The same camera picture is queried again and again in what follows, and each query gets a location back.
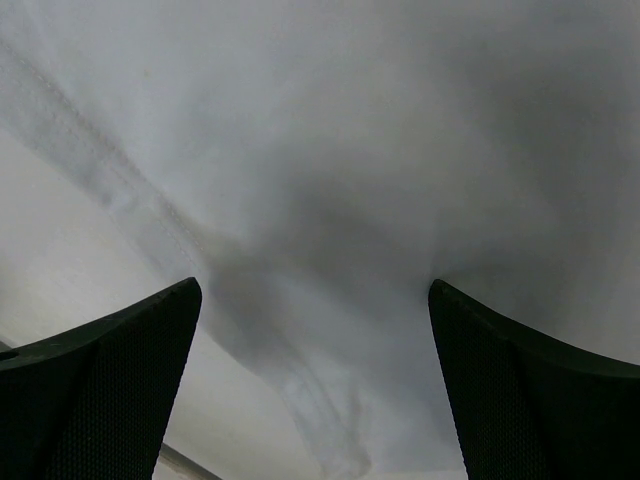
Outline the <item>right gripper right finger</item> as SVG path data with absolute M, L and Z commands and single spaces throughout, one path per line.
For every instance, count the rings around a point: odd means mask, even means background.
M 469 478 L 638 478 L 638 366 L 556 340 L 442 280 L 428 306 Z

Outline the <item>white skirt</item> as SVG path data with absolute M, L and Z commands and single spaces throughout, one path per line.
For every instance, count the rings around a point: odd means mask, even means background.
M 461 477 L 443 279 L 639 359 L 635 1 L 5 1 L 1 128 L 151 288 L 196 277 L 177 450 Z

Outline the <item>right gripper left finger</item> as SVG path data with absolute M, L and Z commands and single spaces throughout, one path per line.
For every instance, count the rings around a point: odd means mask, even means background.
M 151 478 L 201 303 L 187 278 L 2 352 L 2 478 Z

